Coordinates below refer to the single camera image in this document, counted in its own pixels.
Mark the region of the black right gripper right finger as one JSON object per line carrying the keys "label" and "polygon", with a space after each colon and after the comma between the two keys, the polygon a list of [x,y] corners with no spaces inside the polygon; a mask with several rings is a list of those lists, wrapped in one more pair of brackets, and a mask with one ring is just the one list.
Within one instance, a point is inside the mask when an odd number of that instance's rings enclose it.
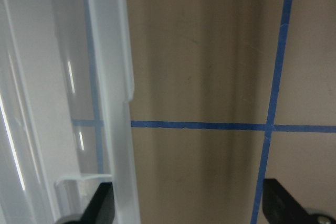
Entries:
{"label": "black right gripper right finger", "polygon": [[307,211],[274,178],[264,179],[262,203],[268,223],[310,223]]}

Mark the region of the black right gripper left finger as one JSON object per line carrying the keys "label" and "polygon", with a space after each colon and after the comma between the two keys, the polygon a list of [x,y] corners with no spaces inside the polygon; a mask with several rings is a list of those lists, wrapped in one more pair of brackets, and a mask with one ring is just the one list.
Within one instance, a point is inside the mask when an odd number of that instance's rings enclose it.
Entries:
{"label": "black right gripper left finger", "polygon": [[112,182],[101,183],[89,205],[80,218],[80,223],[108,224],[115,218],[114,192]]}

